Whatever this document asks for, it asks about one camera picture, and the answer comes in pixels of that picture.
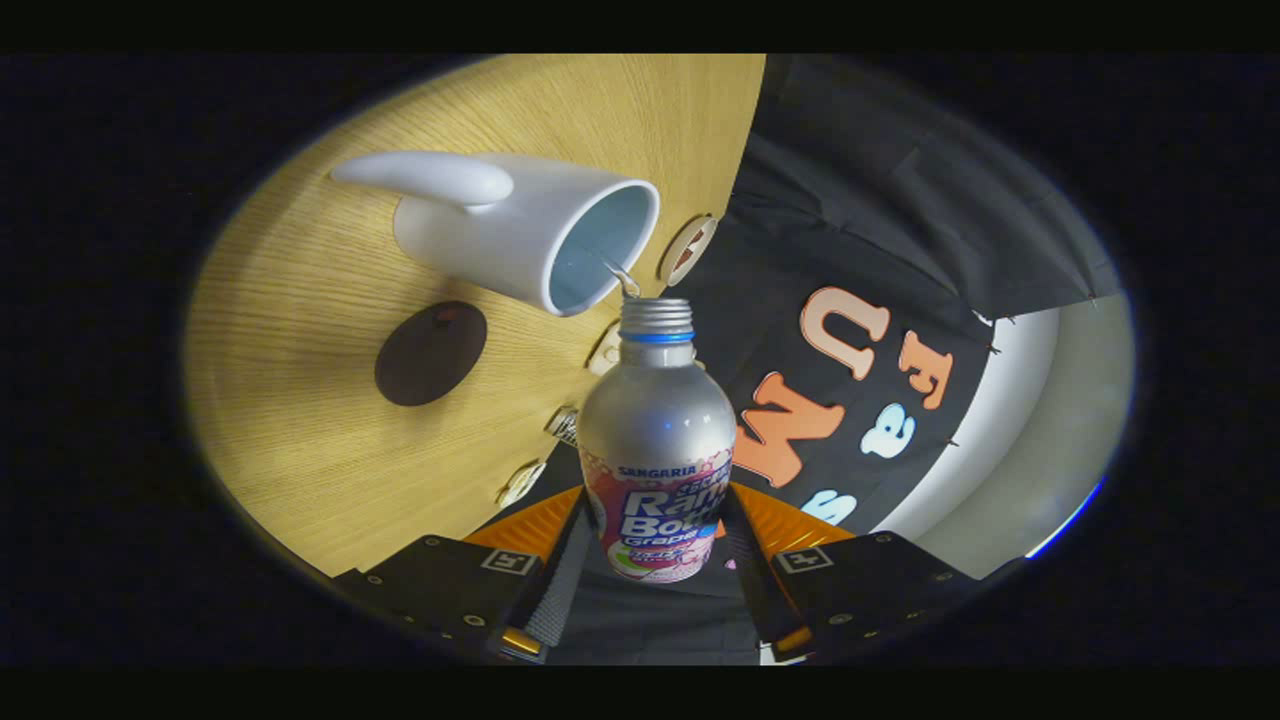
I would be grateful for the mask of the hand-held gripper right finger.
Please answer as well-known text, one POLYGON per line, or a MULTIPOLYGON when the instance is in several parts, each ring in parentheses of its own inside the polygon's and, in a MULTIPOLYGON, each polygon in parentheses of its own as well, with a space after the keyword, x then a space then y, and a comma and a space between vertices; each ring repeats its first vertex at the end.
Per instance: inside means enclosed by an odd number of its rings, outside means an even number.
POLYGON ((980 580, 896 533, 854 536, 740 483, 719 515, 758 637, 776 659, 868 657, 980 591, 980 580))

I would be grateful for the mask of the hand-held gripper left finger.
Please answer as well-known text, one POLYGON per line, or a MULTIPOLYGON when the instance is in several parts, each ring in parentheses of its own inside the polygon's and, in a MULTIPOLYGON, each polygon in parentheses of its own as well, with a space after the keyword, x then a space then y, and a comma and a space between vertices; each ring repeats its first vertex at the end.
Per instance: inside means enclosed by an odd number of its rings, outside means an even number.
POLYGON ((591 541, 588 498, 567 489, 463 539, 424 536, 335 585, 433 651, 470 664, 544 664, 591 541))

